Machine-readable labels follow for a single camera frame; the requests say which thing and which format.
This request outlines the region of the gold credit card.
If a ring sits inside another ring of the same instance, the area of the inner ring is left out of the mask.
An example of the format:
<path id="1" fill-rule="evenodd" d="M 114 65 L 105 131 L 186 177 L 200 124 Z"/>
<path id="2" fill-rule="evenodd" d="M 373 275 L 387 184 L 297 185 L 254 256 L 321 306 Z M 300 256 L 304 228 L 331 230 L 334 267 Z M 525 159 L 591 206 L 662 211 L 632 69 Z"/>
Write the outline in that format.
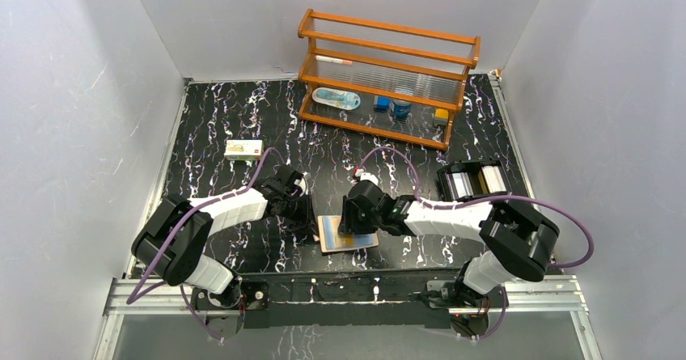
<path id="1" fill-rule="evenodd" d="M 353 246 L 357 243 L 356 235 L 338 235 L 338 243 L 342 247 Z"/>

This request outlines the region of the beige card holder wallet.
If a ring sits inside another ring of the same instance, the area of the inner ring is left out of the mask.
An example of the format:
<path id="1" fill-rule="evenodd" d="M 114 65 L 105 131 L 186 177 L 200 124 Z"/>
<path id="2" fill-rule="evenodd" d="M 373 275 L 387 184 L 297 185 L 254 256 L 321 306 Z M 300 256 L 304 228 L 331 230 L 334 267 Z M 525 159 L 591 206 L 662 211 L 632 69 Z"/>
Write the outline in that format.
<path id="1" fill-rule="evenodd" d="M 343 235 L 338 230 L 340 225 L 340 215 L 322 215 L 317 217 L 320 248 L 323 254 L 352 252 L 358 249 L 379 246 L 379 237 L 376 234 Z"/>

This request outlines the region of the black card box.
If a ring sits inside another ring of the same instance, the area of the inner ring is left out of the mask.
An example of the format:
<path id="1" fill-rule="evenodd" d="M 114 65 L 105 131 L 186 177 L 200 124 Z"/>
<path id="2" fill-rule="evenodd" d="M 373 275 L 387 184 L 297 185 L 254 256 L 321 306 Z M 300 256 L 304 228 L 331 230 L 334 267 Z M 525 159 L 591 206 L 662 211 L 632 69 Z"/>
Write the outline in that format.
<path id="1" fill-rule="evenodd" d="M 437 171 L 437 187 L 443 201 L 464 202 L 512 192 L 496 159 L 449 163 Z"/>

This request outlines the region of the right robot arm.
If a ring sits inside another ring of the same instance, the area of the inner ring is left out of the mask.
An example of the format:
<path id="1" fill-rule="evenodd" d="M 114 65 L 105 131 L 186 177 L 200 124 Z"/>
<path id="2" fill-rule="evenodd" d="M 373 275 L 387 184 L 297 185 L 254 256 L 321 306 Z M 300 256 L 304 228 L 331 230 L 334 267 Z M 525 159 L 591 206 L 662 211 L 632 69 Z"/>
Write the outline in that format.
<path id="1" fill-rule="evenodd" d="M 465 263 L 453 283 L 428 284 L 414 295 L 433 308 L 475 307 L 505 282 L 542 281 L 560 234 L 559 227 L 527 197 L 430 201 L 412 195 L 392 197 L 372 181 L 361 180 L 343 198 L 337 232 L 348 236 L 376 231 L 450 236 L 485 245 L 485 252 Z"/>

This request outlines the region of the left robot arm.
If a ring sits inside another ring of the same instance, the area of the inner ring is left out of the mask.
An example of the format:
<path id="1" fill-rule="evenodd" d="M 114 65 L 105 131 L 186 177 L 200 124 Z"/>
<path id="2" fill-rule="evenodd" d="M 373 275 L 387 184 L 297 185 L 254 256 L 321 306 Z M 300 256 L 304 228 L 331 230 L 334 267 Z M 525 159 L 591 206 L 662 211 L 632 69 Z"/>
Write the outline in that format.
<path id="1" fill-rule="evenodd" d="M 252 186 L 212 197 L 166 196 L 134 239 L 131 252 L 169 286 L 204 290 L 222 308 L 242 296 L 236 271 L 205 255 L 211 235 L 244 222 L 281 218 L 308 226 L 311 196 L 303 173 L 281 165 Z"/>

